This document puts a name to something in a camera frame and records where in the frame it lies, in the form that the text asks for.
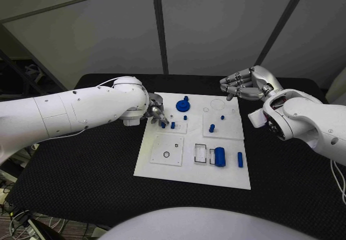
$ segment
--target black tablecloth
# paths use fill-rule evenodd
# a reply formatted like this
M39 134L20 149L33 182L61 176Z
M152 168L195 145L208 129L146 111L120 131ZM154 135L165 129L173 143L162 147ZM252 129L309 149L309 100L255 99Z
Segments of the black tablecloth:
M77 88L118 76L88 74ZM219 76L131 76L149 92L224 95ZM312 80L278 80L286 89L326 101ZM110 226L162 208L208 207L261 217L319 239L345 239L346 206L330 161L301 140L281 141L265 128L255 129L248 113L263 102L238 101L251 190L133 176L147 120L131 127L118 120L41 144L7 201L49 216Z

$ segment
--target circular hole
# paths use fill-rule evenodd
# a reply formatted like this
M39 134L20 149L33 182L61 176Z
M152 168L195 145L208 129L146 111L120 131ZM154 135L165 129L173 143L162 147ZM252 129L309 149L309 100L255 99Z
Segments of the circular hole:
M332 141L330 141L330 144L332 144L332 145L336 145L336 144L338 144L338 141L339 141L339 138L335 137L335 138L332 139Z

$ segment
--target black fabric surface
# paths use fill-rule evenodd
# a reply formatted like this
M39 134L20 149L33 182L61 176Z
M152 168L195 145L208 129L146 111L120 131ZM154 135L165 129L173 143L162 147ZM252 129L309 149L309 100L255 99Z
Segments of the black fabric surface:
M77 88L118 76L88 74ZM225 95L221 76L131 76L149 92ZM326 102L312 80L278 80ZM346 206L329 159L301 140L281 141L265 128L255 129L248 113L263 102L238 101L251 190L133 176L147 120L131 127L118 120L41 144L7 201L49 216L110 226L162 208L208 207L271 220L319 239L345 239Z

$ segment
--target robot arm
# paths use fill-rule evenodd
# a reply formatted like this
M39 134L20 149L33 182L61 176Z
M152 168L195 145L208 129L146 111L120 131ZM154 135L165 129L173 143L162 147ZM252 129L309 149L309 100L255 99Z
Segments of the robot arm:
M169 124L163 98L136 77L95 86L0 102L0 164L26 146L121 119L126 126L154 116Z
M281 140L301 139L325 157L346 165L346 106L323 104L294 89L283 89L261 66L245 69L221 81L221 90L247 100L263 100L263 108L248 114L255 128L268 126Z

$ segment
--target small white square board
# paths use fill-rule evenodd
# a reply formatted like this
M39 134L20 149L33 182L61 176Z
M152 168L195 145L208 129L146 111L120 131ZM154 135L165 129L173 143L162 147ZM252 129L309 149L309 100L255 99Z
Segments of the small white square board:
M165 115L170 123L186 123L186 133L185 131L182 133L173 132L172 124L162 128L157 122L152 124L152 119L147 120L133 175L250 190L251 181L244 145L244 129L237 97L232 101L227 101L225 96L156 93L163 97ZM179 112L176 104L185 96L189 97L190 109L188 112ZM227 128L224 130L229 137L225 135L216 137L203 136L203 129L209 129L209 122L205 118L212 121L214 119L218 120L222 115L225 116L222 120L224 125L216 123L215 129ZM180 165L152 163L153 154L163 154L163 150L153 147L157 135L163 135L162 139L173 139L176 136L183 138ZM196 164L195 162L196 144L206 145L206 163ZM214 152L216 147L225 148L225 167L216 167L211 164L211 162L215 163L214 157L211 159L211 152ZM242 152L242 168L238 167L238 152Z

